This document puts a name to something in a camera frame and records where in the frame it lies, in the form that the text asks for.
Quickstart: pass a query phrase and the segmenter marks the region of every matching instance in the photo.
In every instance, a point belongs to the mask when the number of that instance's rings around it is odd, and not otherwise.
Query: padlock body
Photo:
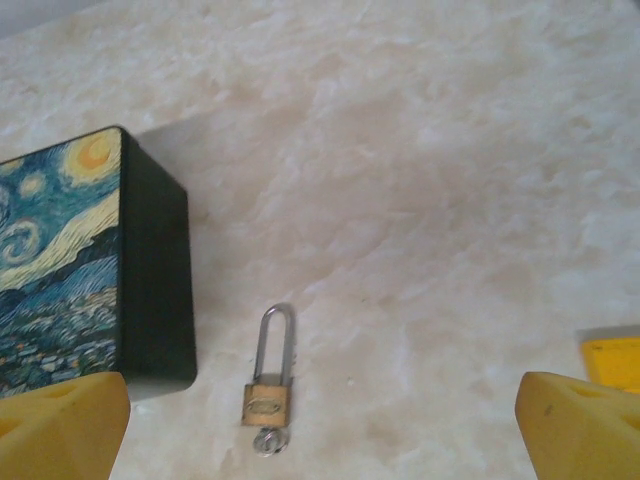
[[[245,385],[242,425],[284,428],[289,425],[290,404],[291,387]]]

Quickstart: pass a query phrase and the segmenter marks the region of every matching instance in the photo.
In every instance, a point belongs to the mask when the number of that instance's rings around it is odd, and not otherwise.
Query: yellow object
[[[538,480],[640,479],[640,396],[529,372],[516,418]]]
[[[582,356],[592,382],[640,393],[640,337],[584,342]]]
[[[129,421],[119,373],[0,400],[2,480],[106,480]]]

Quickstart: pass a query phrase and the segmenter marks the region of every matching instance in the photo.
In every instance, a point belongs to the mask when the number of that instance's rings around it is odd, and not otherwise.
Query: yellow sticky note
[[[590,340],[582,355],[593,383],[640,393],[640,337]]]

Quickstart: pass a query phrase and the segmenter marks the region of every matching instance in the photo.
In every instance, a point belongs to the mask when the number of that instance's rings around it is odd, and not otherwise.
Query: padlock shackle
[[[282,313],[284,316],[284,347],[282,349],[282,370],[280,372],[280,385],[288,387],[291,384],[291,367],[293,364],[294,344],[294,320],[293,307],[288,303],[278,303],[271,307],[262,317],[260,322],[260,336],[258,337],[258,351],[256,352],[256,368],[253,372],[253,381],[258,382],[264,366],[264,354],[267,348],[267,336],[269,334],[269,321],[274,313]]]

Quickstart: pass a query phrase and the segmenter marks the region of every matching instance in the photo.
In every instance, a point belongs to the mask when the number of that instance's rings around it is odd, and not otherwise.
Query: crescent moon painting
[[[0,164],[0,398],[115,368],[120,135]]]

